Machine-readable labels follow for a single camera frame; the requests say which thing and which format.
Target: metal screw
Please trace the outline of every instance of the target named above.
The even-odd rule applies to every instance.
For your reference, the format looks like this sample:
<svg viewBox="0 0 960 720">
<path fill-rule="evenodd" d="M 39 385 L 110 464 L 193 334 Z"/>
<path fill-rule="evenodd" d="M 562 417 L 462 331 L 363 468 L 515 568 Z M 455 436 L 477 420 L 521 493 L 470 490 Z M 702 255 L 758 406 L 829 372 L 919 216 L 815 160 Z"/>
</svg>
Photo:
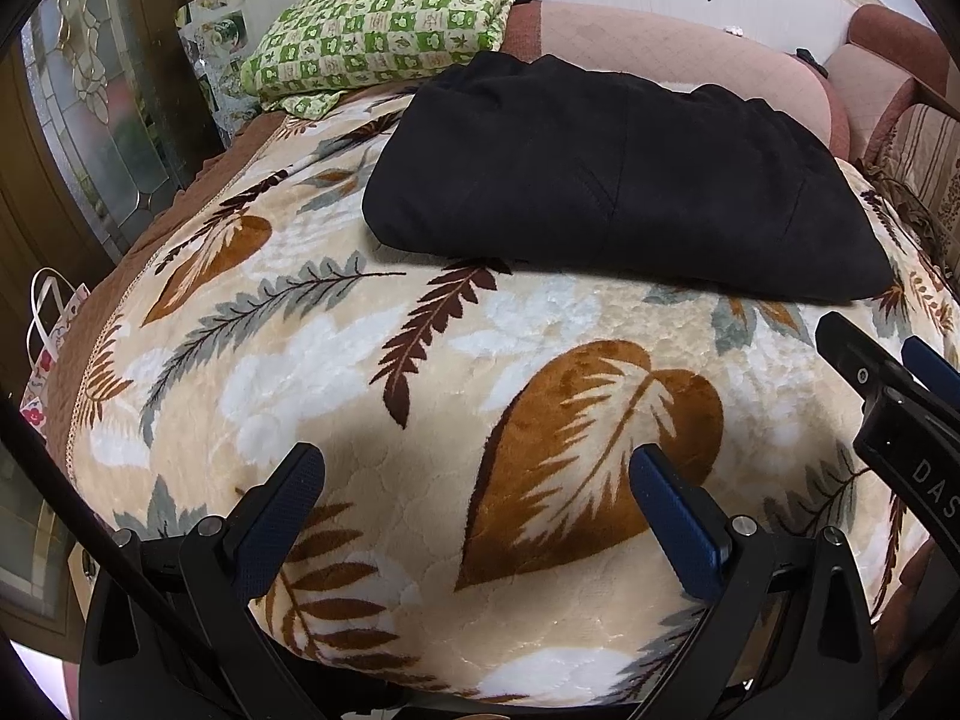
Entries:
<svg viewBox="0 0 960 720">
<path fill-rule="evenodd" d="M 824 538 L 835 547 L 842 546 L 844 542 L 843 531 L 834 528 L 832 525 L 824 528 Z"/>
<path fill-rule="evenodd" d="M 733 517 L 733 530 L 741 536 L 752 536 L 757 532 L 757 524 L 750 517 Z"/>
<path fill-rule="evenodd" d="M 201 536 L 216 536 L 220 532 L 220 528 L 224 527 L 224 520 L 221 517 L 216 517 L 215 514 L 210 515 L 210 517 L 204 517 L 200 523 L 197 525 L 197 533 Z"/>
</svg>

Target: leaf-patterned blanket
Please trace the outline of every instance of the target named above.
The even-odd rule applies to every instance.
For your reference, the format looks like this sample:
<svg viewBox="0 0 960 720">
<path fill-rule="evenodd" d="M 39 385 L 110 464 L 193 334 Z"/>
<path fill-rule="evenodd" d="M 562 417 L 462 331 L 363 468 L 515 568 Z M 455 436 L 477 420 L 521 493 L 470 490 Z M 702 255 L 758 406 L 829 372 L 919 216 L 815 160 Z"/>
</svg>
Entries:
<svg viewBox="0 0 960 720">
<path fill-rule="evenodd" d="M 851 451 L 860 400 L 811 341 L 830 308 L 389 250 L 361 199 L 407 103 L 290 121 L 133 282 L 73 413 L 89 504 L 182 533 L 311 442 L 326 488 L 253 614 L 305 658 L 488 702 L 637 699 L 696 623 L 630 495 L 645 442 L 727 512 L 846 529 L 879 610 L 925 534 Z M 898 280 L 839 310 L 955 362 L 957 306 L 841 167 Z"/>
</svg>

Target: striped fabric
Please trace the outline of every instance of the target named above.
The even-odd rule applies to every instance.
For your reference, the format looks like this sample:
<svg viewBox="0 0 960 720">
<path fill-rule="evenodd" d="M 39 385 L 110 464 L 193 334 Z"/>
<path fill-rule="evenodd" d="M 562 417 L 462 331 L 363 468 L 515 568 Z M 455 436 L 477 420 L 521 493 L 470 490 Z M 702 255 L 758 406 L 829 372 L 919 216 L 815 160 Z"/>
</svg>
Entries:
<svg viewBox="0 0 960 720">
<path fill-rule="evenodd" d="M 873 171 L 947 276 L 960 290 L 960 122 L 929 105 L 912 105 L 880 150 Z"/>
</svg>

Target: folded black clothing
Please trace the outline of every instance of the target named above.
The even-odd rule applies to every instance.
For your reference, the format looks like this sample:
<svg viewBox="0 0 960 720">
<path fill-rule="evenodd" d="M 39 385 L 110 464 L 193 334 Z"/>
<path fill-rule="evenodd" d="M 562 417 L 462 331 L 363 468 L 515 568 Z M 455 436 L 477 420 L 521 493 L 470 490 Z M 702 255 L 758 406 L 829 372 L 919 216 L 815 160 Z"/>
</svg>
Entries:
<svg viewBox="0 0 960 720">
<path fill-rule="evenodd" d="M 764 100 L 481 52 L 422 85 L 373 170 L 378 240 L 830 303 L 893 274 L 837 163 Z"/>
</svg>

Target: green and white pillow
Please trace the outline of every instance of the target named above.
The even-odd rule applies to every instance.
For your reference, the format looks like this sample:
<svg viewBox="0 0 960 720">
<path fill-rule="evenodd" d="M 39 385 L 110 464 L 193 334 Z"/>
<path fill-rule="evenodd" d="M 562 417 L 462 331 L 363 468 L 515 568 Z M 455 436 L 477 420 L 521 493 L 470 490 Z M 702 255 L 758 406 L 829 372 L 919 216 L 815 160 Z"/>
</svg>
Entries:
<svg viewBox="0 0 960 720">
<path fill-rule="evenodd" d="M 342 95 L 433 76 L 503 43 L 512 0 L 299 0 L 243 64 L 266 110 L 321 119 Z"/>
</svg>

